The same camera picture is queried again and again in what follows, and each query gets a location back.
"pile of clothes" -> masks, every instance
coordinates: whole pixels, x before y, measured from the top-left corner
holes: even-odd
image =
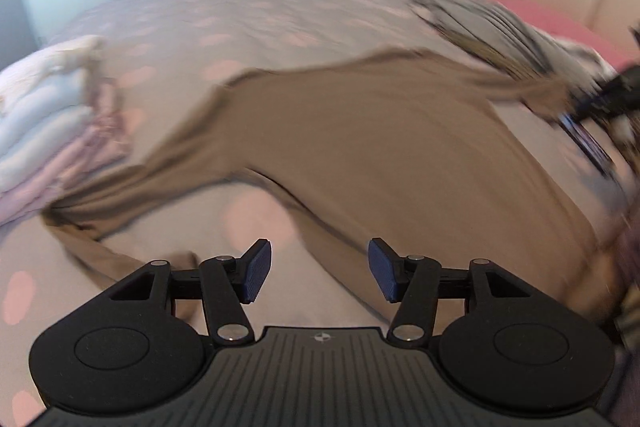
[[[130,152],[104,38],[44,48],[0,72],[0,226]]]

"bed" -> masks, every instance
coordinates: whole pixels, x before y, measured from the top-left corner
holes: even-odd
[[[627,27],[640,19],[637,0],[534,1],[571,17],[621,52],[636,52]],[[124,115],[134,137],[127,164],[140,162],[211,86],[244,68],[323,65],[389,46],[427,47],[486,67],[435,35],[406,0],[114,0],[80,16],[54,42],[83,34],[108,38],[104,74],[116,78],[124,94]],[[594,129],[616,163],[619,184],[602,179],[571,140],[541,126],[530,112],[516,105],[496,109],[583,211],[598,241],[610,241],[637,182],[606,135]],[[193,251],[206,259],[238,255],[259,237],[271,240],[274,257],[259,298],[246,308],[257,334],[268,324],[386,328],[380,314],[305,250],[286,211],[257,187],[227,184],[199,190],[138,220],[106,244],[143,261],[174,251]],[[38,216],[31,216],[0,229],[0,292],[0,423],[19,427],[42,409],[28,371],[31,343],[98,288]],[[193,325],[204,331],[202,315]]]

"gray garment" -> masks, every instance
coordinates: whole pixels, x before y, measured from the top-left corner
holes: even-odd
[[[482,42],[497,54],[530,66],[538,74],[556,73],[570,81],[575,87],[575,94],[597,90],[598,82],[610,73],[606,63],[596,53],[582,46],[557,42],[495,1],[410,2],[418,16],[441,32],[455,32]]]

